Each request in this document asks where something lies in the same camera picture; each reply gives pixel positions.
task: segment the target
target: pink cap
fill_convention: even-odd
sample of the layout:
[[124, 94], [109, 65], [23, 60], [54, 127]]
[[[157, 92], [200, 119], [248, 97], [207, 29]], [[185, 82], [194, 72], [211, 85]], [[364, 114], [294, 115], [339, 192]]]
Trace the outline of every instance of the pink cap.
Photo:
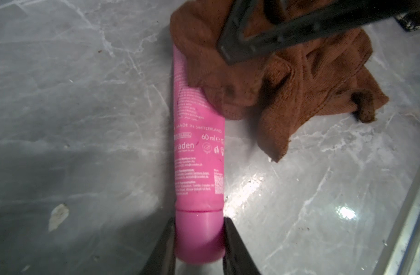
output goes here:
[[175, 255], [188, 264], [206, 264], [225, 255], [224, 213], [176, 211]]

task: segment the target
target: pink toothpaste tube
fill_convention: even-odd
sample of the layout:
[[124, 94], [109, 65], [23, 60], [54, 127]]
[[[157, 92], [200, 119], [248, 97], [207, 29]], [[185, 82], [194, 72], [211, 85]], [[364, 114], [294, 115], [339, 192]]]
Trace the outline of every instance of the pink toothpaste tube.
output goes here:
[[189, 264], [222, 258], [225, 119], [200, 88], [187, 85], [186, 60], [173, 46], [175, 255]]

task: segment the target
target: brown towel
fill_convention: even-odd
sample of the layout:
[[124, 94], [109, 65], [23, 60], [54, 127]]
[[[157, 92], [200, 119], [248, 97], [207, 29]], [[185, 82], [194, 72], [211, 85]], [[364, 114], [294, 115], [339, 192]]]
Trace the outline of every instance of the brown towel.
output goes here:
[[[170, 18], [174, 44], [187, 58], [190, 86], [202, 87], [224, 117], [260, 114], [257, 143], [274, 161], [287, 152], [290, 136], [314, 115], [355, 112], [368, 123], [389, 100], [364, 67], [372, 53], [369, 37], [354, 29], [298, 44], [275, 54], [227, 65], [216, 43], [233, 0], [195, 0]], [[245, 36], [258, 34], [330, 3], [260, 0]]]

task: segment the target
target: qr code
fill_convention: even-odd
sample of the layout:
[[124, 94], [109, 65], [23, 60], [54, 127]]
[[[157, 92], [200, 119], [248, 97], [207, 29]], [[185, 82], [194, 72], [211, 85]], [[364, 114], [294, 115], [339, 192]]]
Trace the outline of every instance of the qr code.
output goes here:
[[214, 193], [224, 193], [224, 176], [221, 173], [214, 173]]

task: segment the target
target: marble countertop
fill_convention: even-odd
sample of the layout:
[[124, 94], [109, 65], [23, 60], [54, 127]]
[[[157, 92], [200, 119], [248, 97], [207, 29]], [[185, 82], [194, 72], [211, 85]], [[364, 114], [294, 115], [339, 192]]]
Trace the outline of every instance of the marble countertop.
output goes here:
[[[0, 0], [0, 274], [142, 268], [174, 211], [169, 17], [182, 2]], [[420, 31], [365, 29], [390, 97], [376, 122], [314, 117], [279, 163], [226, 122], [225, 213], [264, 275], [371, 274], [420, 164]]]

